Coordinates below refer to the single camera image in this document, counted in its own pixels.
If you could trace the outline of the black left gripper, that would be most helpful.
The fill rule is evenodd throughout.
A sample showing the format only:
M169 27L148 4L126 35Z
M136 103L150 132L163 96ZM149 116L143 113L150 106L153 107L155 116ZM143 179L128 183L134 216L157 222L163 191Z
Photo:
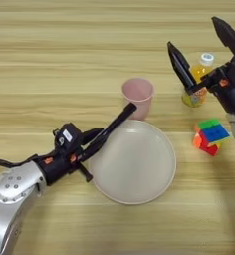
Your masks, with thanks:
M90 182L93 176L81 164L95 155L103 146L102 127L95 127L82 133L81 145L91 144L83 151L81 148L72 152L53 150L45 155L36 155L33 161L40 167L48 186L56 183L67 174L79 171Z

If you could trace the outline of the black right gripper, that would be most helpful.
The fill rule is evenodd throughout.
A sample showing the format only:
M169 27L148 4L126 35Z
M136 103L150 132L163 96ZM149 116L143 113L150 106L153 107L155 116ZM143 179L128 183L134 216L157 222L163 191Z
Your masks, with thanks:
M235 30L218 17L212 17L211 20L222 44L235 54ZM227 114L235 114L235 85L229 75L230 64L215 68L205 75L200 83L197 83L191 75L190 65L182 53L171 42L167 43L167 50L172 68L189 95L205 88L217 98Z

